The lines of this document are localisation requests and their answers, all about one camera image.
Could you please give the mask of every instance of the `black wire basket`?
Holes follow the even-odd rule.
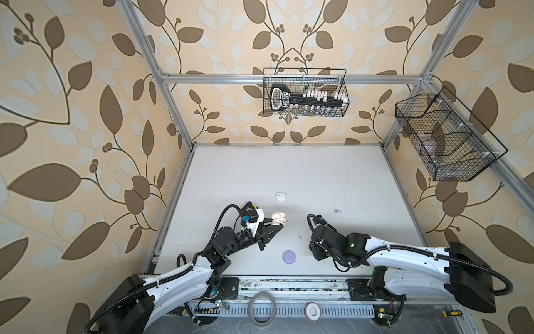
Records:
[[[452,108],[455,101],[468,110],[469,121],[456,114]],[[395,117],[433,181],[470,181],[508,152],[446,87],[438,94],[418,94],[398,102]],[[498,147],[488,147],[482,138]]]
[[[343,117],[350,101],[345,69],[263,69],[263,112],[284,115]]]

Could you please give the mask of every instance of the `purple round lid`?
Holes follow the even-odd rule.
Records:
[[[292,251],[285,251],[283,256],[284,262],[290,265],[295,262],[296,256]]]

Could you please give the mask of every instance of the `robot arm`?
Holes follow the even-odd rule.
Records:
[[[230,207],[240,212],[242,230],[238,233],[231,227],[217,229]],[[221,282],[219,275],[231,264],[227,256],[254,244],[258,244],[262,251],[284,227],[283,214],[278,216],[280,218],[274,222],[265,219],[263,211],[251,202],[242,209],[235,205],[228,206],[221,214],[210,242],[194,255],[192,262],[145,279],[138,275],[128,277],[97,310],[84,333],[141,334],[159,317],[182,305],[193,321],[199,324],[187,302],[214,297]],[[91,331],[95,323],[98,331]]]
[[[461,243],[451,242],[448,248],[413,247],[360,233],[344,236],[321,216],[312,214],[308,215],[308,224],[312,230],[309,248],[316,260],[331,257],[347,270],[360,265],[375,266],[365,289],[366,294],[377,299],[424,294],[455,298],[468,308],[494,313],[494,297],[509,294],[513,289],[506,277],[491,270],[489,264]],[[492,276],[506,287],[495,291]]]

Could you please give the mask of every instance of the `white round object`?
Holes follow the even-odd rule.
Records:
[[[283,193],[283,192],[278,192],[276,194],[276,200],[279,201],[279,202],[283,202],[286,200],[286,194]]]
[[[321,309],[319,308],[319,305],[314,302],[309,303],[308,306],[306,306],[306,317],[311,321],[319,320],[319,317],[321,317]]]

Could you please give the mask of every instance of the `white table surface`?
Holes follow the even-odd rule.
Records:
[[[278,202],[279,191],[287,199]],[[197,147],[163,243],[156,274],[191,261],[209,241],[221,211],[248,200],[267,218],[285,212],[282,231],[260,252],[257,245],[229,256],[225,275],[369,275],[360,266],[343,274],[332,259],[316,261],[308,249],[309,213],[321,214],[340,233],[366,233],[391,242],[422,246],[399,189],[378,146],[200,146]],[[230,209],[220,227],[233,226]],[[283,262],[291,250],[295,263]]]

